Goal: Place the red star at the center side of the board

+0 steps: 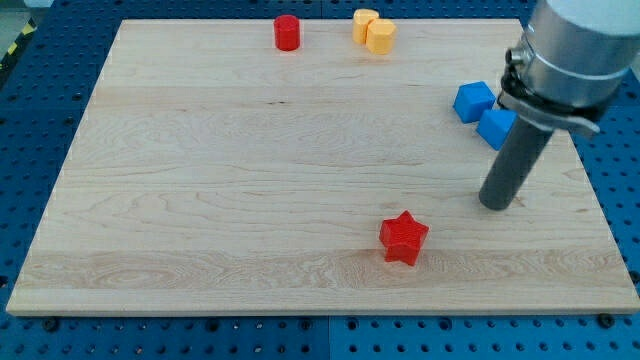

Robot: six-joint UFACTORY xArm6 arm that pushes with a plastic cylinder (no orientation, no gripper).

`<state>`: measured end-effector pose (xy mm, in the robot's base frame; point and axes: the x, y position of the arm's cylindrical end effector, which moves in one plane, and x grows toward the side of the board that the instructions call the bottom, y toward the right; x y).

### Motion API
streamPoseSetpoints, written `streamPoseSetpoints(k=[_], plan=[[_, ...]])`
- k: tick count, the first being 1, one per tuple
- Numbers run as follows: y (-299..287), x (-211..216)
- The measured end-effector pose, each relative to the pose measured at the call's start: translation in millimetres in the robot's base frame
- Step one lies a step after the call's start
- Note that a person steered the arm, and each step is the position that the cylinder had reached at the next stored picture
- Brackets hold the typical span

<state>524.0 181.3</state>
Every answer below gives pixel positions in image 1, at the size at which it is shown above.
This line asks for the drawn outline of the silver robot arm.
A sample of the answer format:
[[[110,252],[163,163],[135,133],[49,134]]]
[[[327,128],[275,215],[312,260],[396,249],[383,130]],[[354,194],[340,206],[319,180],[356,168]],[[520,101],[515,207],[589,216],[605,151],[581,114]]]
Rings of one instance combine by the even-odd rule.
[[[639,0],[538,0],[505,54],[499,104],[542,131],[585,137],[639,51]]]

